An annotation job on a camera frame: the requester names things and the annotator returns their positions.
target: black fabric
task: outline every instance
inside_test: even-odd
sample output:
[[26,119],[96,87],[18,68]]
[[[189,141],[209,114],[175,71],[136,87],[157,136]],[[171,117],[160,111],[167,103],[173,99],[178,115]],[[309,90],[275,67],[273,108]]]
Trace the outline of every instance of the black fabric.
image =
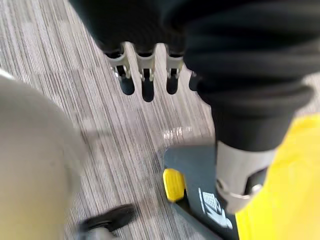
[[153,1],[144,0],[69,0],[97,45],[112,52],[122,42],[135,44],[138,52],[166,43],[175,52],[183,52],[185,38],[160,25]]
[[184,51],[217,139],[263,151],[282,141],[320,70],[317,0],[70,0],[104,52],[166,43]]

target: white sticker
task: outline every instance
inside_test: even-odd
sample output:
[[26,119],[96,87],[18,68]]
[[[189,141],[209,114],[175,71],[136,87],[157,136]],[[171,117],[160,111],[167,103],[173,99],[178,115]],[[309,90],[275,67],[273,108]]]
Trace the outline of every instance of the white sticker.
[[221,208],[220,202],[215,195],[209,192],[202,192],[200,187],[198,190],[203,213],[221,227],[233,229],[230,219],[226,217],[225,210]]

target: yellow plastic part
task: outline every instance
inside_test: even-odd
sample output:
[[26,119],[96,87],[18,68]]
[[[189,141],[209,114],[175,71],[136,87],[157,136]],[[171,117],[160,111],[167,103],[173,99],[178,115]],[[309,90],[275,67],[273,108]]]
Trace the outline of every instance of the yellow plastic part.
[[176,202],[184,197],[185,179],[184,176],[172,168],[167,168],[163,172],[163,183],[166,197],[170,202]]
[[240,240],[320,239],[320,115],[294,121],[263,190],[236,222]]

